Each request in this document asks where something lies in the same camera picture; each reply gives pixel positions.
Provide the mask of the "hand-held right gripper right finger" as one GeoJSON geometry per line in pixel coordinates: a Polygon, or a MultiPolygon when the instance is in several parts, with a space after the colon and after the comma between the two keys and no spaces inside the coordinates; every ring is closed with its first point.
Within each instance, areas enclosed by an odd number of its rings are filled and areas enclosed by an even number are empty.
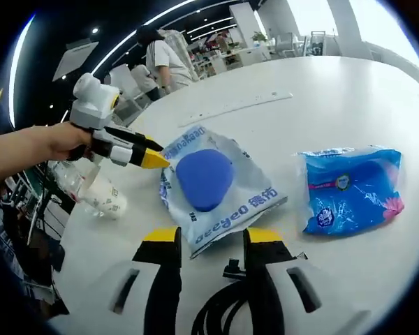
{"type": "Polygon", "coordinates": [[[291,255],[279,234],[243,232],[247,301],[254,334],[353,334],[356,309],[332,279],[291,255]]]}

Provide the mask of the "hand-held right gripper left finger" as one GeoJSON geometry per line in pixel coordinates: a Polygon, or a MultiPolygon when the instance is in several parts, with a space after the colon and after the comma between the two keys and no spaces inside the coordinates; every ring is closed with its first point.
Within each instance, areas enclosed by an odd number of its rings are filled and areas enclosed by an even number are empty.
{"type": "Polygon", "coordinates": [[[174,334],[182,290],[178,226],[158,228],[131,260],[103,272],[80,307],[83,334],[174,334]]]}

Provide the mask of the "person's left hand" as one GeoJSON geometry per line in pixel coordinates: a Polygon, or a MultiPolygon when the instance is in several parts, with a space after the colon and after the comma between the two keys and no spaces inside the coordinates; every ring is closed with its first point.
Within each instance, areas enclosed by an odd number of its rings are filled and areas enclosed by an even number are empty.
{"type": "Polygon", "coordinates": [[[72,150],[91,144],[91,133],[74,126],[71,122],[46,126],[47,158],[51,161],[65,161],[72,150]]]}

